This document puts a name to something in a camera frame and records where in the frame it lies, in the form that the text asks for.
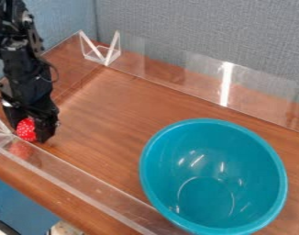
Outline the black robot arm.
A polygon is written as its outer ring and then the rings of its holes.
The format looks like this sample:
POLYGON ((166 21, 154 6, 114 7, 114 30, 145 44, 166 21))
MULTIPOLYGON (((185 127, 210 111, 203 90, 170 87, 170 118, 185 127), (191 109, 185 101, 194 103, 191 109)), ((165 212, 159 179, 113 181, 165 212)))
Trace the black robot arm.
POLYGON ((23 0, 0 0, 0 60, 7 82, 0 82, 0 102, 11 127, 26 118, 35 122, 38 142, 46 142, 59 124, 53 101, 54 65, 42 57, 43 38, 23 0))

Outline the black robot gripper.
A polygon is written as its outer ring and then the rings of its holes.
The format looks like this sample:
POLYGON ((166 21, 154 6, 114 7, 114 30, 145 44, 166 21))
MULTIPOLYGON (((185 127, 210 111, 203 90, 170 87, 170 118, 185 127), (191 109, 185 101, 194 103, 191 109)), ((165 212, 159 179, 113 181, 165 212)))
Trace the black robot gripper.
POLYGON ((11 127, 29 117, 35 120, 38 142, 45 143, 59 126, 59 109, 53 101, 53 65, 46 61, 6 61, 7 82, 0 83, 3 110, 11 127))

